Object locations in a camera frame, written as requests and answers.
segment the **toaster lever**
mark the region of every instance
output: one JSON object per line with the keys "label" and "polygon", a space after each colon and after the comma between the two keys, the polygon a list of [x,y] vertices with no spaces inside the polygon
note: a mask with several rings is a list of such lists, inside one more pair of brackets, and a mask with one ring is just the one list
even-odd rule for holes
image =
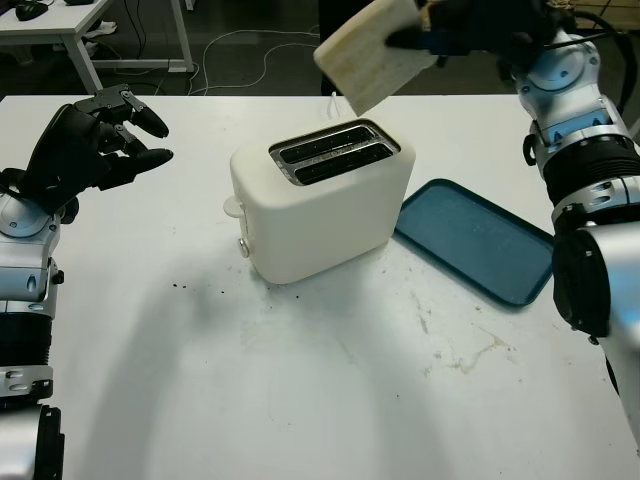
{"label": "toaster lever", "polygon": [[235,195],[227,198],[224,202],[224,213],[229,215],[231,218],[243,218],[244,217],[244,208],[242,203],[238,200]]}

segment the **floor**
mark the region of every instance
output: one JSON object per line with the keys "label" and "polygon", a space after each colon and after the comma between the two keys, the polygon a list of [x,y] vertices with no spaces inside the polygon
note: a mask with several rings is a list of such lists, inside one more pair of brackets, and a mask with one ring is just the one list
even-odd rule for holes
{"label": "floor", "polygon": [[[147,33],[143,57],[165,58],[179,56],[175,29],[169,3],[163,0],[140,0],[141,18]],[[135,17],[135,0],[129,0]],[[192,54],[198,64],[203,63],[205,46],[215,37],[238,29],[268,29],[281,31],[317,32],[317,0],[198,0],[195,12],[185,12]],[[131,26],[124,0],[118,0],[106,12],[105,20],[118,22],[118,31],[100,37],[96,58],[113,58],[116,53],[135,58],[138,41]],[[640,36],[633,36],[640,57]],[[316,45],[318,39],[302,34],[237,33],[213,44],[204,61],[209,95],[319,95],[320,73],[313,63],[313,48],[286,46],[272,51],[267,58],[264,78],[251,87],[263,72],[264,55],[283,44]],[[600,86],[603,92],[617,99],[620,90],[622,60],[609,39],[598,40],[603,58]],[[34,61],[19,66],[10,55],[0,53],[0,98],[25,94],[82,94],[85,90],[70,60],[64,52],[54,53],[48,45],[32,47]],[[145,75],[140,71],[114,72],[100,70],[105,86],[129,83],[140,95],[154,93],[186,95],[191,75],[167,73],[164,69]],[[193,79],[193,89],[205,86],[202,69]],[[457,95],[511,93],[510,86],[498,79],[495,59],[491,55],[475,53],[469,57],[452,59],[446,68],[431,68],[409,82],[399,94]],[[625,115],[632,121],[640,116],[640,88],[629,102]]]}

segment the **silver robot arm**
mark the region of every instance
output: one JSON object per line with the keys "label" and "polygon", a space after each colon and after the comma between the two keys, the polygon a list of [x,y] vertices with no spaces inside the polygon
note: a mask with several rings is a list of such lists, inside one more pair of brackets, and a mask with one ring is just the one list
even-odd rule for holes
{"label": "silver robot arm", "polygon": [[[554,44],[579,40],[560,30]],[[525,140],[555,205],[554,300],[600,344],[640,445],[640,157],[598,88],[593,43],[543,53],[516,78],[533,118]]]}
{"label": "silver robot arm", "polygon": [[0,173],[0,480],[62,478],[60,410],[39,403],[53,394],[60,226],[74,220],[86,188],[130,183],[173,156],[148,150],[124,122],[156,137],[169,132],[127,85],[111,87],[60,108],[26,171]]}
{"label": "silver robot arm", "polygon": [[574,330],[601,345],[612,383],[640,445],[640,156],[619,110],[637,76],[629,40],[599,17],[628,63],[620,108],[598,88],[600,56],[569,35],[575,20],[544,0],[440,0],[431,30],[410,27],[387,45],[440,56],[494,53],[515,80],[533,123],[524,141],[554,204],[554,301]]}

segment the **toaster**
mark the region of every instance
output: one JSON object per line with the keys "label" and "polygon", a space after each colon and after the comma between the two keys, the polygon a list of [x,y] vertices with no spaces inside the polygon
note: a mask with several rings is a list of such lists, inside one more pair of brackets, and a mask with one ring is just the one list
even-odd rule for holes
{"label": "toaster", "polygon": [[391,237],[415,161],[413,148],[368,119],[231,158],[240,251],[267,281],[287,284],[378,247]]}

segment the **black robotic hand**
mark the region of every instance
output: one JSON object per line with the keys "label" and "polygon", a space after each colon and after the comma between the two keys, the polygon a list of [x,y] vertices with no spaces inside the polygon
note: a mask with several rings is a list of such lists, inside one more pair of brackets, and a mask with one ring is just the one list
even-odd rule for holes
{"label": "black robotic hand", "polygon": [[78,211],[76,196],[87,187],[101,190],[134,181],[137,174],[166,162],[173,153],[147,149],[124,127],[137,125],[151,135],[169,134],[164,122],[129,90],[119,85],[93,98],[64,105],[54,115],[33,151],[26,171],[8,169],[0,184],[38,204],[48,214],[66,207],[64,223]]}
{"label": "black robotic hand", "polygon": [[571,29],[573,21],[544,0],[440,0],[427,5],[431,30],[401,30],[389,37],[389,46],[429,50],[441,57],[482,50],[524,72],[558,28]]}

